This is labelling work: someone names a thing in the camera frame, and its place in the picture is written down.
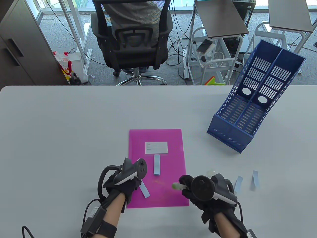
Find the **mesh chair back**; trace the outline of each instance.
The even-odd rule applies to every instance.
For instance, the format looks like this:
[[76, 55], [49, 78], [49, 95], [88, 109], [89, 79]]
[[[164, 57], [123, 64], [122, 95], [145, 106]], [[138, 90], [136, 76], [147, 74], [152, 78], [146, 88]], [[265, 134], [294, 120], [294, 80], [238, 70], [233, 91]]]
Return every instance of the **mesh chair back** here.
[[119, 48], [153, 47], [165, 30], [170, 1], [93, 0], [99, 31], [112, 34]]

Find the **computer tower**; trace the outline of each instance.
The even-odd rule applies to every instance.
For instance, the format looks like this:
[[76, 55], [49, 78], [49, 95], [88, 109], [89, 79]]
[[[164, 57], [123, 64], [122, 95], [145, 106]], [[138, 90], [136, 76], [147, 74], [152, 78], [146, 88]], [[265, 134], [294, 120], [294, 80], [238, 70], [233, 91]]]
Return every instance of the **computer tower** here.
[[[256, 1], [255, 0], [232, 0], [232, 2], [234, 6], [236, 7], [242, 20], [244, 21], [245, 26], [248, 27], [254, 7], [256, 6]], [[229, 53], [235, 54], [238, 49], [239, 40], [236, 37], [224, 38], [223, 40], [229, 50]]]

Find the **magenta folder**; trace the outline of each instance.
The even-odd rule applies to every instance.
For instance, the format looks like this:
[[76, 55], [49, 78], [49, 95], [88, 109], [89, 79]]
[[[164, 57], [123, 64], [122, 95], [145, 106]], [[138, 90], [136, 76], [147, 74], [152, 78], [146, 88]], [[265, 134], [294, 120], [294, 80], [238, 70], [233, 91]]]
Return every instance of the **magenta folder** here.
[[[160, 154], [160, 176], [153, 175], [154, 154], [145, 154], [146, 142], [167, 142], [168, 153]], [[145, 198], [140, 189], [136, 190], [127, 208], [189, 206], [181, 191], [172, 189], [172, 184], [186, 174], [181, 129], [130, 130], [129, 158], [132, 162], [145, 159], [147, 174], [143, 182], [150, 196]]]

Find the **gray cloth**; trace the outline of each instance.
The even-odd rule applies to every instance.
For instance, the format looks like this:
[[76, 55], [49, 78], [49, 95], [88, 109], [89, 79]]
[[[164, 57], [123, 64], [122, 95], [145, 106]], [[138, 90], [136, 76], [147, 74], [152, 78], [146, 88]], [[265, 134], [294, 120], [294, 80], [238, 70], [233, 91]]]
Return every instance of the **gray cloth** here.
[[140, 26], [151, 27], [152, 43], [158, 41], [161, 11], [154, 2], [112, 3], [103, 4], [103, 7], [110, 16], [114, 37], [117, 29]]

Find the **forearm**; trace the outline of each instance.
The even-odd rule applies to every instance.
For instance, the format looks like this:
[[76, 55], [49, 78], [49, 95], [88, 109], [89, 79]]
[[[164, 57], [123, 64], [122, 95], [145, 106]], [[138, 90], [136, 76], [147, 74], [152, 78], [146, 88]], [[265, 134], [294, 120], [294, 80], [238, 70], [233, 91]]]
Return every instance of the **forearm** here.
[[214, 216], [221, 238], [240, 238], [239, 232], [234, 228], [223, 213]]
[[[114, 225], [118, 225], [122, 207], [126, 197], [123, 193], [120, 193], [118, 197], [107, 207], [107, 212], [103, 218], [105, 222]], [[95, 234], [92, 238], [105, 238], [103, 235]]]

